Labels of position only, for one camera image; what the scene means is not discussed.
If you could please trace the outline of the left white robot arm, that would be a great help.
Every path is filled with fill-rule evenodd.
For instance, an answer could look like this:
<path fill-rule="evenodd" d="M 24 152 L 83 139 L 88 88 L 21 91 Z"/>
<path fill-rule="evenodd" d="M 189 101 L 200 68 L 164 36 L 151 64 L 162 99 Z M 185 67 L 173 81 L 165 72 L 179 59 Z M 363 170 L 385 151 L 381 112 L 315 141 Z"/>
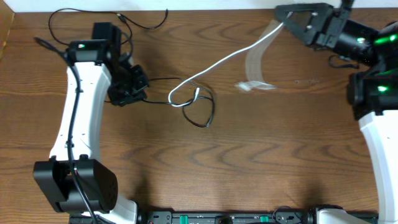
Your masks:
<path fill-rule="evenodd" d="M 73 223 L 144 223 L 137 203 L 119 193 L 116 175 L 100 161 L 100 126 L 106 101 L 125 106 L 144 100 L 147 75 L 121 52 L 122 31 L 97 22 L 89 40 L 74 40 L 59 56 L 68 88 L 60 129 L 34 180 L 58 213 Z"/>

